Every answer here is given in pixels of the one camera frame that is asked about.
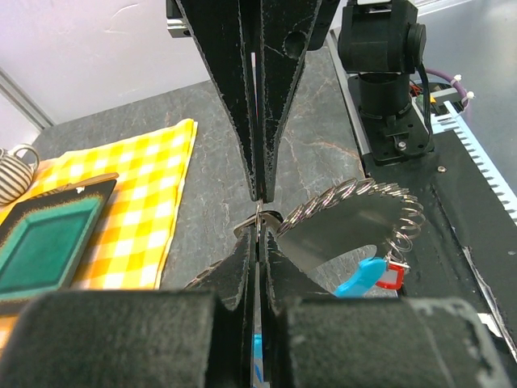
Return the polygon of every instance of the white wall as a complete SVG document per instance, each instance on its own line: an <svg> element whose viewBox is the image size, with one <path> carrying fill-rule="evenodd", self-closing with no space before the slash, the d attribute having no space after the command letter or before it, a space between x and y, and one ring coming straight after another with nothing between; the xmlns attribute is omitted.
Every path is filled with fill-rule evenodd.
<svg viewBox="0 0 517 388"><path fill-rule="evenodd" d="M31 144L38 134L36 127L0 95L0 148L10 150L20 143Z"/></svg>
<svg viewBox="0 0 517 388"><path fill-rule="evenodd" d="M165 0L5 0L0 68L56 123L208 79Z"/></svg>
<svg viewBox="0 0 517 388"><path fill-rule="evenodd" d="M456 6L462 2L470 2L471 0L409 0L419 8L418 16L429 14L447 8L450 6ZM343 18L343 7L347 4L347 0L340 0L336 15L332 20L330 29L341 27L341 20Z"/></svg>

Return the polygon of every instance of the gray marble countertop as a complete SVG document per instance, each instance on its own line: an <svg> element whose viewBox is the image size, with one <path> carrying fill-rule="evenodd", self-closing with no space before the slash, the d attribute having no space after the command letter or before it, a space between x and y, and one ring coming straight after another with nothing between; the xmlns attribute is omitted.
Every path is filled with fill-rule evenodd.
<svg viewBox="0 0 517 388"><path fill-rule="evenodd" d="M42 158L101 146L191 117L199 122L163 272L162 287L182 288L209 264L228 255L233 228L255 211L237 140L211 82L100 112L46 129L34 142ZM275 202L287 215L311 196L363 172L327 47L307 54L304 75L280 146ZM371 249L347 254L310 276L331 291Z"/></svg>

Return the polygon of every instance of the striped mug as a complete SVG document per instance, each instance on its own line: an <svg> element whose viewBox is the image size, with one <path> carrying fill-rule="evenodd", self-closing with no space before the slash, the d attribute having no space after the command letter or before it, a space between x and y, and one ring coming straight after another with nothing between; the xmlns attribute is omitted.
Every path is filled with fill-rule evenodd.
<svg viewBox="0 0 517 388"><path fill-rule="evenodd" d="M36 164L29 166L16 156L21 150L31 151ZM20 144L11 151L0 149L0 205L11 203L27 191L39 165L40 156L31 145Z"/></svg>

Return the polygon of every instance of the red plastic clip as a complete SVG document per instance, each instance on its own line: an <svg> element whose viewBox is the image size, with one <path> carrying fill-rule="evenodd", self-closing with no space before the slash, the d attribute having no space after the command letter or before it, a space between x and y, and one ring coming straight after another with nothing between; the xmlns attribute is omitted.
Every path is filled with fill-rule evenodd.
<svg viewBox="0 0 517 388"><path fill-rule="evenodd" d="M406 266L391 262L385 274L376 282L382 289L400 289L404 283Z"/></svg>

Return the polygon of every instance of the yellow checkered cloth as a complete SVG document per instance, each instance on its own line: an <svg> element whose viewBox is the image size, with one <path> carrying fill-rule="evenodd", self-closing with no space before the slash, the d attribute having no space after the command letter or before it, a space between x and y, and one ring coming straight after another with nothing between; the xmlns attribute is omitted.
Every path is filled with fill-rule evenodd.
<svg viewBox="0 0 517 388"><path fill-rule="evenodd" d="M169 252L197 123L132 137L42 162L18 202L67 183L118 172L120 177L75 273L75 289L153 289ZM0 349L16 317L0 317Z"/></svg>

